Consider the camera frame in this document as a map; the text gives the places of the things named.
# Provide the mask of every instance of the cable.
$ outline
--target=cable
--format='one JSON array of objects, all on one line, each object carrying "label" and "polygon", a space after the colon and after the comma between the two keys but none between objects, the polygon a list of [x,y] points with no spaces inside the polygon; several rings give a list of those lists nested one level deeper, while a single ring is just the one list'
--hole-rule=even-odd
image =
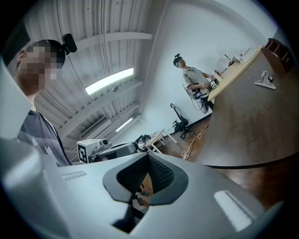
[{"label": "cable", "polygon": [[192,153],[193,148],[194,148],[194,144],[192,144],[192,147],[191,147],[189,155]]},{"label": "cable", "polygon": [[188,96],[190,97],[190,99],[191,99],[191,102],[192,102],[192,104],[193,104],[193,107],[196,109],[196,107],[195,107],[195,105],[194,105],[194,103],[193,103],[193,101],[196,101],[197,102],[197,105],[198,105],[198,103],[201,103],[201,107],[200,107],[200,109],[198,110],[198,109],[196,109],[197,111],[200,111],[201,109],[202,109],[202,106],[203,106],[203,102],[202,102],[202,99],[200,99],[201,101],[199,102],[199,101],[197,101],[197,100],[195,100],[195,99],[193,99],[191,96],[190,96],[190,94],[188,93],[188,91],[186,90],[186,88],[184,88],[185,89],[185,91],[187,92],[187,94],[188,94]]},{"label": "cable", "polygon": [[188,148],[188,151],[186,152],[186,151],[184,150],[184,151],[182,152],[181,156],[183,157],[183,160],[187,160],[187,159],[189,158],[189,155],[190,155],[190,154],[187,154],[187,153],[189,152],[191,145],[192,145],[193,142],[196,140],[196,138],[198,138],[199,140],[201,139],[201,137],[202,137],[201,132],[202,132],[203,130],[205,130],[207,127],[208,127],[208,125],[207,125],[205,128],[203,128],[203,129],[200,131],[200,133],[194,138],[194,140],[192,141],[192,143],[190,144],[190,146],[189,146],[189,148]]}]

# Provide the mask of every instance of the wooden floor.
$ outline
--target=wooden floor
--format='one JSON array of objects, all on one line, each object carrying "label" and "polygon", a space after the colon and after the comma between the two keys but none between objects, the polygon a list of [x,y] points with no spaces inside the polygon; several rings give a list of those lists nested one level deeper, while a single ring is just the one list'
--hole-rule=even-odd
[{"label": "wooden floor", "polygon": [[[182,151],[187,150],[192,140],[196,135],[206,127],[209,123],[209,119],[200,122],[194,127],[196,134],[188,134],[187,141],[183,141],[179,136],[181,133],[173,135],[178,144],[174,144],[168,137],[164,139],[166,146],[160,146],[159,150],[163,154],[172,155],[178,158],[181,156]],[[200,159],[197,159],[200,154],[205,140],[207,130],[202,132],[200,140],[196,139],[188,161],[194,163],[200,163]],[[284,200],[286,196],[286,190],[288,185],[292,181],[294,169],[298,165],[298,158],[293,157],[288,160],[281,160],[275,164],[271,164],[265,167],[254,169],[241,169],[241,170],[228,170],[218,169],[219,172],[226,175],[228,178],[241,185],[252,195],[254,195],[264,205],[265,209],[269,209],[275,203]],[[145,190],[152,194],[150,177],[147,175],[144,182]]]}]

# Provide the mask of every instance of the wooden table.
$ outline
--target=wooden table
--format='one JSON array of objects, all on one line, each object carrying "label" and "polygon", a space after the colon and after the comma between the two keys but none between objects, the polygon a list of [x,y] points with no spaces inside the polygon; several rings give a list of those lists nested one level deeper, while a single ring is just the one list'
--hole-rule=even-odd
[{"label": "wooden table", "polygon": [[155,136],[154,136],[152,139],[150,139],[149,142],[147,142],[147,143],[145,144],[145,147],[146,147],[149,151],[151,151],[151,149],[150,149],[149,147],[152,146],[157,152],[161,153],[161,151],[154,145],[154,143],[157,142],[157,141],[160,141],[160,142],[165,146],[165,144],[163,143],[163,141],[161,141],[161,139],[163,139],[163,133],[167,134],[168,137],[169,137],[175,144],[178,143],[178,142],[177,142],[177,141],[176,141],[170,134],[168,134],[167,132],[165,132],[164,129],[163,129],[162,131],[156,133]]},{"label": "wooden table", "polygon": [[[276,89],[254,85],[264,70]],[[210,166],[252,166],[299,152],[299,77],[295,67],[274,73],[256,60],[215,99],[198,162]]]},{"label": "wooden table", "polygon": [[218,83],[218,86],[215,89],[211,90],[207,100],[212,100],[233,83],[250,66],[250,64],[254,62],[257,56],[261,53],[261,48],[262,46],[257,47],[256,53],[247,62],[243,61],[229,66],[225,72],[221,74],[222,80]]}]

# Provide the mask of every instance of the man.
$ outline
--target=man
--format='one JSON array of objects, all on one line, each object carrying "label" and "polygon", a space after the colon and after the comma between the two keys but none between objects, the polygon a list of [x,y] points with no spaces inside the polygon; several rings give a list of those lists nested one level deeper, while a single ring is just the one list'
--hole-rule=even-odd
[{"label": "man", "polygon": [[206,113],[208,108],[210,107],[213,110],[214,104],[211,101],[208,101],[209,97],[209,86],[210,82],[207,78],[211,78],[215,80],[213,75],[206,74],[201,72],[200,70],[196,69],[195,67],[186,66],[186,62],[183,60],[182,57],[177,55],[173,61],[173,64],[182,69],[182,81],[184,88],[188,91],[189,94],[194,94],[194,90],[200,90],[201,92],[201,100],[202,100],[202,111]]},{"label": "man", "polygon": [[55,128],[36,110],[34,99],[40,91],[45,90],[51,80],[56,79],[57,71],[62,69],[64,61],[65,52],[59,42],[39,41],[20,51],[14,77],[32,103],[18,139],[33,145],[43,154],[51,155],[59,167],[71,165],[71,162]]}]

